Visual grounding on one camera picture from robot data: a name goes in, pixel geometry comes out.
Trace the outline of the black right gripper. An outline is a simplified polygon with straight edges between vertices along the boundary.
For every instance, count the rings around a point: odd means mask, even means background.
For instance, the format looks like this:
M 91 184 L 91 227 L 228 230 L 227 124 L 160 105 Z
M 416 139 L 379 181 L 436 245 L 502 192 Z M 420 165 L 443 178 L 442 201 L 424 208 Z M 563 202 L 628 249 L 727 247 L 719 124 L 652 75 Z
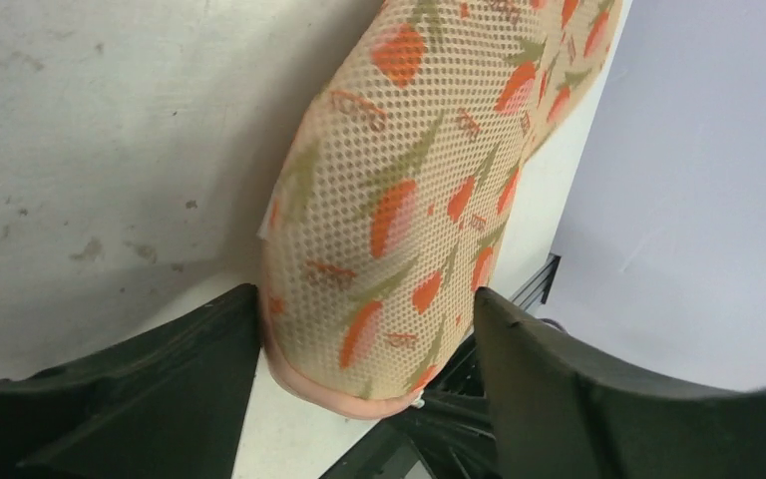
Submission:
M 405 478 L 415 466 L 432 478 L 497 478 L 496 439 L 473 337 L 431 381 L 423 400 L 380 421 L 321 478 Z

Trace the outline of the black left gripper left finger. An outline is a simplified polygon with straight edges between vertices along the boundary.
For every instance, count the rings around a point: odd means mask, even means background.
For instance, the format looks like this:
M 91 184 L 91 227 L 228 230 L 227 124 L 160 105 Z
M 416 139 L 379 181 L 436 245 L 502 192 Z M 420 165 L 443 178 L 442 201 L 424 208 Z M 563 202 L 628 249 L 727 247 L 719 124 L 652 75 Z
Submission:
M 243 284 L 107 349 L 0 379 L 0 478 L 228 478 L 259 355 Z

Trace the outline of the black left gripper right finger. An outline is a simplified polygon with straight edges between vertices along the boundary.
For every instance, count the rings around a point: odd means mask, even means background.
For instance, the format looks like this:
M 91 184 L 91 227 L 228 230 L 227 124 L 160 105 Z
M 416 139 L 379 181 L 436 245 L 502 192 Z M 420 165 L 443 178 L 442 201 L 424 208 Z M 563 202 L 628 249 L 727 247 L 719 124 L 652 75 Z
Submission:
M 766 478 L 766 388 L 662 375 L 475 296 L 475 336 L 504 478 Z

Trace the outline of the carrot print bra case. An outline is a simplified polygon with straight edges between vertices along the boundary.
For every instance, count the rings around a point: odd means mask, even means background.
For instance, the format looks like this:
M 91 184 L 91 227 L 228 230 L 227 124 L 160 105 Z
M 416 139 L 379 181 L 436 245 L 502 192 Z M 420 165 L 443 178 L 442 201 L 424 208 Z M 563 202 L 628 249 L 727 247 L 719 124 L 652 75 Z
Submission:
M 526 162 L 606 63 L 621 3 L 386 1 L 306 110 L 262 224 L 264 349 L 295 396 L 412 404 L 472 327 Z

